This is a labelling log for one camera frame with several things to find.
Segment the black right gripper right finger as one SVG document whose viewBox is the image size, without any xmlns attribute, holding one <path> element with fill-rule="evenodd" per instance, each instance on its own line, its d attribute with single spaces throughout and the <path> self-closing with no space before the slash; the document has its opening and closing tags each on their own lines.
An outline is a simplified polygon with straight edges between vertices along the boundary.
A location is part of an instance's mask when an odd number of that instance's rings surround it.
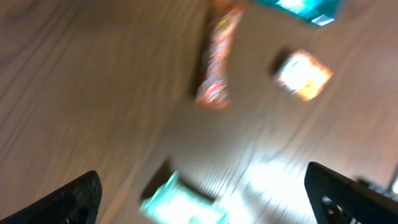
<svg viewBox="0 0 398 224">
<path fill-rule="evenodd" d="M 318 223 L 397 223 L 397 194 L 309 162 L 304 186 Z"/>
</svg>

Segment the pale green wipes pack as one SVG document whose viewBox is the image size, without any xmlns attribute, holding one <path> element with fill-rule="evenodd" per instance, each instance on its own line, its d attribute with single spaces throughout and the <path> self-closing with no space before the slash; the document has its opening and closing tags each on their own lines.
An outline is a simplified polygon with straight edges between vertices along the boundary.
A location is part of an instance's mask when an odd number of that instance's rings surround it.
<svg viewBox="0 0 398 224">
<path fill-rule="evenodd" d="M 228 211 L 188 187 L 175 171 L 153 196 L 143 200 L 140 212 L 155 223 L 227 224 Z"/>
</svg>

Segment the small orange juice carton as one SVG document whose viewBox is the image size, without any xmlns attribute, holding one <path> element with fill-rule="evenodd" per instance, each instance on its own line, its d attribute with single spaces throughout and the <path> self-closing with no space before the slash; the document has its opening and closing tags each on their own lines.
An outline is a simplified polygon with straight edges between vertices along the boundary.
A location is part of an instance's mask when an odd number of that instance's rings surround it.
<svg viewBox="0 0 398 224">
<path fill-rule="evenodd" d="M 289 54 L 275 74 L 274 80 L 291 95 L 303 101 L 317 97 L 333 72 L 305 50 Z"/>
</svg>

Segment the teal mouthwash bottle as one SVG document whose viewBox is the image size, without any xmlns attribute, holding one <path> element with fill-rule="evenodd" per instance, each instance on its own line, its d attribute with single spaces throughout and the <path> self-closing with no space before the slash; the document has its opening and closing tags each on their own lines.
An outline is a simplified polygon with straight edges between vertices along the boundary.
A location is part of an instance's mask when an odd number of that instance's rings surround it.
<svg viewBox="0 0 398 224">
<path fill-rule="evenodd" d="M 341 0 L 255 0 L 255 3 L 286 12 L 307 24 L 324 27 L 335 21 Z"/>
</svg>

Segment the red brown snack packet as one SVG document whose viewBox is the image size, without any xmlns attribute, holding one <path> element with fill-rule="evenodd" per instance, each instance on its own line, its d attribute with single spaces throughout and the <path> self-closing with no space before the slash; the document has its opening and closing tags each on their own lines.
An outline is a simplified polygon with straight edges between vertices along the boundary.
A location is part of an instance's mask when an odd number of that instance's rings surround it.
<svg viewBox="0 0 398 224">
<path fill-rule="evenodd" d="M 198 104 L 222 110 L 230 103 L 227 81 L 228 57 L 244 11 L 244 4 L 210 1 L 205 48 L 201 60 L 203 78 L 195 97 Z"/>
</svg>

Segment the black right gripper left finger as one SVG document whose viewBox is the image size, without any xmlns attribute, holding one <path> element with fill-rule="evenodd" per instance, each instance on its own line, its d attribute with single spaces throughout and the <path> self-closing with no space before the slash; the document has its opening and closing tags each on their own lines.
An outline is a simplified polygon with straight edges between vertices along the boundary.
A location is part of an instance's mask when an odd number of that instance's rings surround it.
<svg viewBox="0 0 398 224">
<path fill-rule="evenodd" d="M 98 173 L 88 171 L 1 224 L 95 224 L 102 198 Z"/>
</svg>

